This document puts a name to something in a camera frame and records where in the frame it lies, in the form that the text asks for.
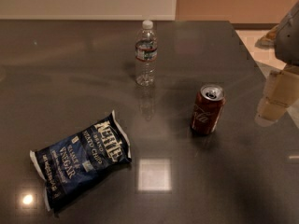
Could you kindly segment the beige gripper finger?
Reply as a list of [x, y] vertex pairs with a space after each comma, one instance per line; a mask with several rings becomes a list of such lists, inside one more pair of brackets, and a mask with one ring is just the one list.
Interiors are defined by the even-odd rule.
[[287, 64], [282, 70], [271, 70], [257, 106], [255, 121], [262, 127], [276, 123], [299, 99], [299, 66]]

